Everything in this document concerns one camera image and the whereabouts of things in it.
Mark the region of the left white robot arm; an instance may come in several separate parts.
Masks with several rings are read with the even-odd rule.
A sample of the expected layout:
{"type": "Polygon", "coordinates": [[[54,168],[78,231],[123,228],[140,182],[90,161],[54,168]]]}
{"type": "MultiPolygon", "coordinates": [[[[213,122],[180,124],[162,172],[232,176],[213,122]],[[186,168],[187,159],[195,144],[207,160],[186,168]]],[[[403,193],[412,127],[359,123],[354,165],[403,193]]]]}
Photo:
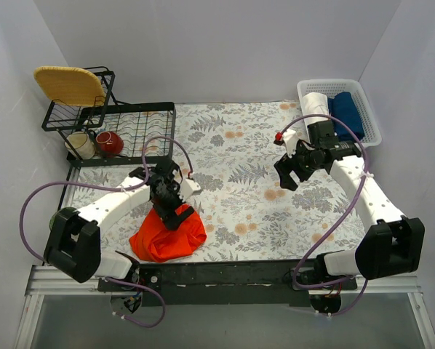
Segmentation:
{"type": "Polygon", "coordinates": [[[45,263],[73,280],[84,283],[91,277],[114,278],[125,291],[133,290],[140,277],[134,260],[121,252],[101,247],[101,236],[137,206],[151,202],[168,230],[177,230],[194,210],[179,213],[192,195],[201,191],[191,177],[176,180],[179,166],[172,160],[154,167],[138,167],[120,185],[82,208],[59,210],[53,216],[44,250],[45,263]]]}

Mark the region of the orange t shirt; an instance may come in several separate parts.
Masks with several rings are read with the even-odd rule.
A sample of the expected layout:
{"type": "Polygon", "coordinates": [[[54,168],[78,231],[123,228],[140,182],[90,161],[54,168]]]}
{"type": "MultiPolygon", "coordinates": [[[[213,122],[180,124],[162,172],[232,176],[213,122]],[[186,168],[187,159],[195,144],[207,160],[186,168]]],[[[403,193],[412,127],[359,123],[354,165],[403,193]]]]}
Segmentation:
{"type": "Polygon", "coordinates": [[[177,230],[167,230],[154,209],[136,234],[129,238],[133,253],[143,261],[163,263],[192,255],[207,239],[198,213],[185,219],[177,230]]]}

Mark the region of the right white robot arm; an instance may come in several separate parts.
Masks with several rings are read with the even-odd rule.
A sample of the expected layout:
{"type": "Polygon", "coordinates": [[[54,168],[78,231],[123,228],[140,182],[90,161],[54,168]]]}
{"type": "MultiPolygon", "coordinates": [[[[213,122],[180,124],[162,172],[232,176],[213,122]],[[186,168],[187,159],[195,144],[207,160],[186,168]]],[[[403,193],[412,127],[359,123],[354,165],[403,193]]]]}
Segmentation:
{"type": "Polygon", "coordinates": [[[286,153],[274,167],[280,186],[294,191],[319,170],[344,190],[351,203],[339,220],[320,238],[324,242],[334,230],[355,211],[364,226],[365,235],[351,250],[328,252],[316,256],[312,270],[303,264],[319,247],[314,244],[302,257],[292,273],[296,289],[330,289],[349,278],[362,276],[374,280],[415,272],[420,263],[425,227],[418,218],[408,218],[392,204],[369,171],[369,161],[358,137],[341,141],[334,125],[342,121],[323,116],[308,125],[308,141],[296,138],[289,126],[275,136],[275,144],[283,145],[286,153]]]}

